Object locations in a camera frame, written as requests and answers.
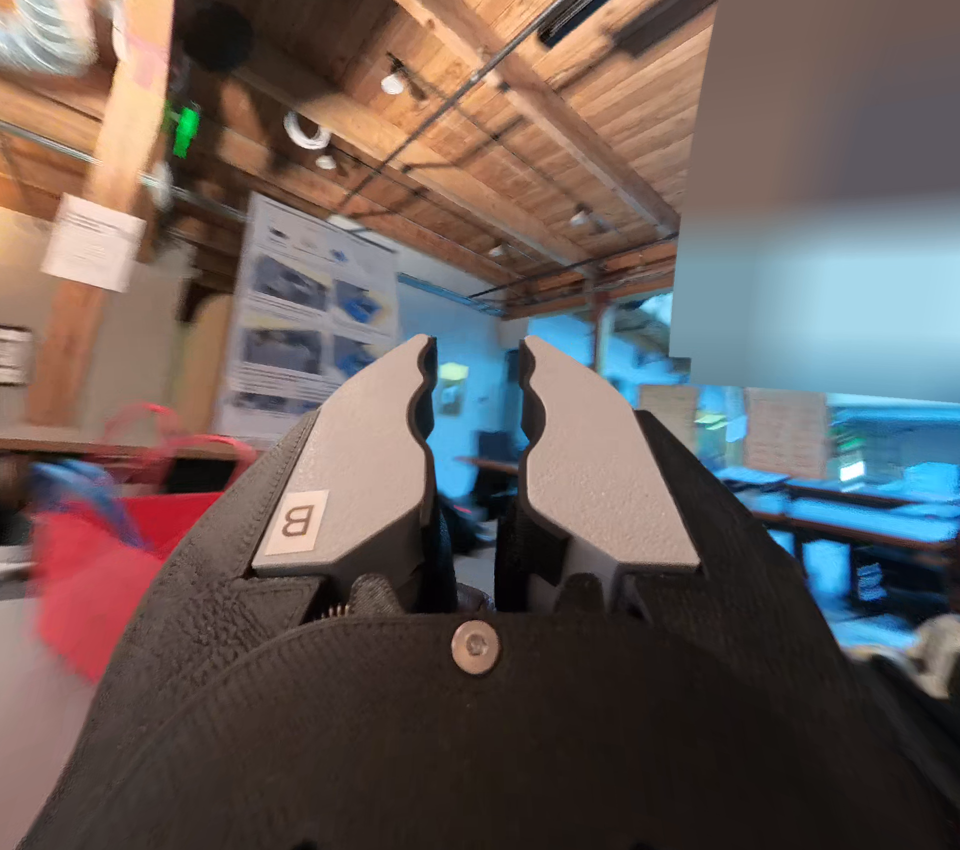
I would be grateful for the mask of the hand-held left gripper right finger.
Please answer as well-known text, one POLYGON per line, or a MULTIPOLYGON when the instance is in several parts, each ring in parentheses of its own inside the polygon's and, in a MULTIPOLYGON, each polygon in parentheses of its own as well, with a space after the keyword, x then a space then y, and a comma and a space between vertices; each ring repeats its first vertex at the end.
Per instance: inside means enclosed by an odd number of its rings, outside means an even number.
POLYGON ((699 570, 701 558, 629 401, 544 339, 527 336, 520 347, 527 447, 518 508, 533 525, 531 604, 547 606, 582 574, 610 606, 627 574, 699 570))

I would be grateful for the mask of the green exit sign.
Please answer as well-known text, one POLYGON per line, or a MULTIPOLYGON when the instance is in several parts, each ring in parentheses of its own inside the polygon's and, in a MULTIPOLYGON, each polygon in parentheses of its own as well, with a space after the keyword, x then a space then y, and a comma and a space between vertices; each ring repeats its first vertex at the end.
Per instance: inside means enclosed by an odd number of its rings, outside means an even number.
POLYGON ((193 103, 177 106, 169 103, 165 116, 172 156, 178 160, 184 160, 198 135, 202 118, 201 108, 193 103))

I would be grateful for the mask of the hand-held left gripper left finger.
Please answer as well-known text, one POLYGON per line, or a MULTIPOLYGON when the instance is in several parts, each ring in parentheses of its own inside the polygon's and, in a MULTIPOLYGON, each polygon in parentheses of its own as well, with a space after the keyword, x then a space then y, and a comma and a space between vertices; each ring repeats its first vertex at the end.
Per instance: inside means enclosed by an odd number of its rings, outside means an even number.
POLYGON ((321 575, 345 596, 365 574, 418 597, 436 480, 436 340, 413 336, 320 407, 251 561, 261 577, 321 575))

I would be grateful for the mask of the green phone sign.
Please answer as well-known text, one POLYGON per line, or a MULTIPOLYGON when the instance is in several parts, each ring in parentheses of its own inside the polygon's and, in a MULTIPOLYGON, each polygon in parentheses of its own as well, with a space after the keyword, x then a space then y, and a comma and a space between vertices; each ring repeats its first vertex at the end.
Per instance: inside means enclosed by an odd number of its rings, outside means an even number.
POLYGON ((438 366, 436 387, 436 409, 439 415, 459 417, 466 402, 466 389, 470 376, 470 367, 456 362, 445 362, 438 366))

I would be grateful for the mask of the white paper notice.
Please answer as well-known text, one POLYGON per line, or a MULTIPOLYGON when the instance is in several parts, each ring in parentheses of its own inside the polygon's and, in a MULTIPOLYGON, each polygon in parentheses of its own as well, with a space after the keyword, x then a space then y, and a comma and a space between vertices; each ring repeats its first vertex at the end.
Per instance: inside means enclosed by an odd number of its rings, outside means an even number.
POLYGON ((126 293, 146 222, 72 194, 62 195, 59 202, 40 265, 42 274, 126 293))

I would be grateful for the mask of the black office chair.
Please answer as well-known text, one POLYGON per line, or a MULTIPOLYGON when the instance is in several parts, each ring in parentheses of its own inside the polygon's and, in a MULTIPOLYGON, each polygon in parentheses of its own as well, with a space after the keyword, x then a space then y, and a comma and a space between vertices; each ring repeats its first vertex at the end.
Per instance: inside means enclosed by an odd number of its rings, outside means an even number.
POLYGON ((477 500, 516 492, 522 451, 516 436, 505 429, 478 430, 476 433, 476 479, 473 495, 477 500))

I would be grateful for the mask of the wooden office desk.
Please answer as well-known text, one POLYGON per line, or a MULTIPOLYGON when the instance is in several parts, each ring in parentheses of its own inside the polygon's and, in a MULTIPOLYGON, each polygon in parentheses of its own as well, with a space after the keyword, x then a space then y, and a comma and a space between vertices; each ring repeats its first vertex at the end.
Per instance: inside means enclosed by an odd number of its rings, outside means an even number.
POLYGON ((805 566, 815 544, 846 554, 845 606, 917 624, 951 608, 958 498, 842 488, 726 468, 717 478, 773 533, 790 537, 805 566))

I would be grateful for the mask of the red plastic bin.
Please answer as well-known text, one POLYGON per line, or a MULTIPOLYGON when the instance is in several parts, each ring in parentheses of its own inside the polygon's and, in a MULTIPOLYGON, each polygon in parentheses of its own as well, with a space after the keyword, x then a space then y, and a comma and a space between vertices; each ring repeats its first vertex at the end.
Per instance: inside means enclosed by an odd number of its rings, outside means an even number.
POLYGON ((71 503, 33 523, 40 640, 96 684, 139 602, 186 533, 225 493, 123 497, 141 545, 125 543, 90 506, 71 503))

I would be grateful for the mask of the framed wall picture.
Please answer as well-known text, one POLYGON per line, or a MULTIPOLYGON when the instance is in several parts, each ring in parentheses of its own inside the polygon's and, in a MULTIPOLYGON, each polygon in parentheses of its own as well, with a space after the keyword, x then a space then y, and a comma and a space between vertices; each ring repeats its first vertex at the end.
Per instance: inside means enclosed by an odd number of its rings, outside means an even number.
POLYGON ((23 387, 31 381, 35 336, 31 328, 1 325, 1 386, 23 387))

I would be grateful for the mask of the wooden instruction board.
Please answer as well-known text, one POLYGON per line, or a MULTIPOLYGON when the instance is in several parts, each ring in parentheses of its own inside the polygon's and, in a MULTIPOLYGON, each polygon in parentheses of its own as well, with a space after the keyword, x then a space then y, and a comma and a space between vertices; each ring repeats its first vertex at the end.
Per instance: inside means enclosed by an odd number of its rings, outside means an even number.
POLYGON ((213 431, 265 448, 399 337, 395 252, 251 194, 213 431))

